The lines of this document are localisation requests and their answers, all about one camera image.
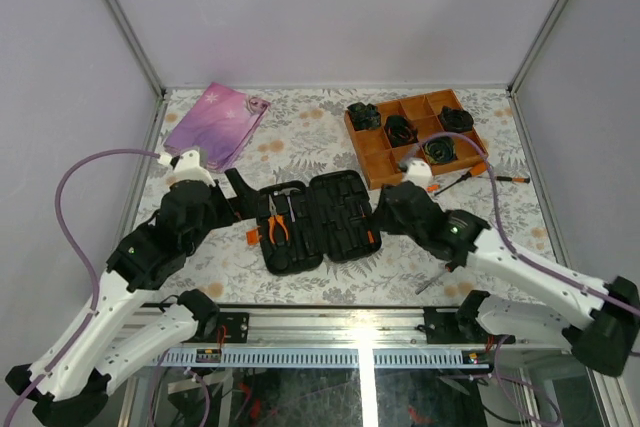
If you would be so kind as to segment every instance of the white enclosure wall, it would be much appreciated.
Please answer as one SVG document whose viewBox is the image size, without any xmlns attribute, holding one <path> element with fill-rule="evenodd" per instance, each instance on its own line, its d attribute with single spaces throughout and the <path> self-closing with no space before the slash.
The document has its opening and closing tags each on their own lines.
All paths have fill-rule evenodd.
<svg viewBox="0 0 640 427">
<path fill-rule="evenodd" d="M 167 86 L 506 84 L 554 0 L 120 0 Z"/>
<path fill-rule="evenodd" d="M 636 284 L 638 32 L 638 0 L 571 0 L 517 95 L 571 265 Z M 640 407 L 640 360 L 624 378 Z"/>
<path fill-rule="evenodd" d="M 0 0 L 0 372 L 31 363 L 89 296 L 55 221 L 64 171 L 113 147 L 142 147 L 154 95 L 102 0 Z M 69 228 L 101 270 L 131 185 L 132 157 L 69 182 Z M 15 395 L 0 382 L 2 418 Z M 14 425 L 39 425 L 27 402 Z"/>
</svg>

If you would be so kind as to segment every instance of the floral tablecloth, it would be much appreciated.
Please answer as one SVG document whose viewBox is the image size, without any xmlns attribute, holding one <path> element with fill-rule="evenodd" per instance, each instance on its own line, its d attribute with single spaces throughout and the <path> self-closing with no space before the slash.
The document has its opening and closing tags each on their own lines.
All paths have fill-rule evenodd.
<svg viewBox="0 0 640 427">
<path fill-rule="evenodd" d="M 344 125 L 344 110 L 354 102 L 379 103 L 425 93 L 413 89 L 282 89 L 246 90 L 272 106 L 235 167 L 256 189 L 289 180 L 307 183 L 312 177 L 343 169 L 361 171 Z M 188 112 L 202 90 L 174 90 L 157 151 L 171 129 Z M 497 174 L 527 176 L 528 168 L 504 90 L 456 90 L 462 105 L 474 117 Z M 461 173 L 437 178 L 447 185 Z M 223 191 L 233 196 L 223 174 L 216 174 Z M 149 172 L 137 222 L 159 206 L 174 181 L 171 173 L 154 164 Z M 532 184 L 499 184 L 501 213 L 516 242 L 549 258 L 551 245 Z M 379 190 L 370 192 L 375 205 Z M 487 178 L 473 178 L 438 197 L 444 208 L 462 208 L 492 219 L 491 186 Z M 532 300 L 515 287 L 482 272 L 459 268 L 445 274 L 420 295 L 415 290 L 442 270 L 442 262 L 409 238 L 382 235 L 376 254 L 353 262 L 323 262 L 313 271 L 271 275 L 259 246 L 247 245 L 245 233 L 255 221 L 240 222 L 213 231 L 186 266 L 170 277 L 158 297 L 201 288 L 218 302 L 357 305 L 457 305 L 471 289 L 484 289 L 514 300 Z"/>
</svg>

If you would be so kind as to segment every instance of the tool case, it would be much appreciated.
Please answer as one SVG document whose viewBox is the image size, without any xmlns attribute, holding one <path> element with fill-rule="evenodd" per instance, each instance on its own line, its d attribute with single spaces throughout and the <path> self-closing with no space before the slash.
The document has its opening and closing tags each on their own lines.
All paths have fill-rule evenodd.
<svg viewBox="0 0 640 427">
<path fill-rule="evenodd" d="M 287 239 L 276 224 L 275 244 L 269 236 L 269 197 L 289 233 Z M 255 209 L 258 227 L 247 240 L 260 243 L 267 269 L 275 275 L 315 269 L 325 254 L 333 262 L 366 257 L 382 245 L 380 231 L 369 220 L 369 194 L 354 170 L 314 177 L 308 186 L 292 181 L 266 187 L 256 192 Z"/>
</svg>

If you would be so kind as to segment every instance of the wooden tray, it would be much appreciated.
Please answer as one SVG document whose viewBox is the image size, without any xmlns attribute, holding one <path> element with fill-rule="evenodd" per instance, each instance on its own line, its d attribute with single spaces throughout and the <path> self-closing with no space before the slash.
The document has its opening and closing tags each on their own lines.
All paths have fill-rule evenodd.
<svg viewBox="0 0 640 427">
<path fill-rule="evenodd" d="M 378 104 L 382 126 L 390 115 L 402 115 L 409 119 L 418 129 L 418 140 L 422 140 L 436 132 L 444 132 L 438 115 L 444 106 L 452 109 L 462 109 L 453 90 L 441 90 L 430 94 L 416 95 L 404 99 L 392 100 Z M 391 148 L 389 139 L 384 129 L 359 130 L 355 131 L 349 112 L 344 115 L 345 124 L 351 142 L 356 150 L 358 162 L 367 180 L 369 189 L 379 189 L 382 184 L 397 185 L 402 181 L 402 172 L 398 169 L 398 162 L 415 144 L 404 145 L 402 147 Z M 487 149 L 483 145 L 475 129 L 465 132 L 464 135 L 480 146 L 486 154 Z M 433 175 L 445 174 L 461 169 L 468 169 L 482 162 L 482 157 L 461 139 L 453 139 L 456 149 L 457 160 L 447 164 L 431 164 Z M 416 157 L 428 162 L 424 151 L 420 149 Z"/>
</svg>

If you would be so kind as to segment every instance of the purple paper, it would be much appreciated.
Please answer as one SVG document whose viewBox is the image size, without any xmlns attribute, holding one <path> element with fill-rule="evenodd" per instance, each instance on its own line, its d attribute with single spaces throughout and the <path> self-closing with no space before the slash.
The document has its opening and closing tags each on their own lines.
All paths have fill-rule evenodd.
<svg viewBox="0 0 640 427">
<path fill-rule="evenodd" d="M 230 168 L 256 130 L 270 102 L 211 84 L 164 143 L 177 154 L 194 146 L 208 154 L 207 167 Z"/>
</svg>

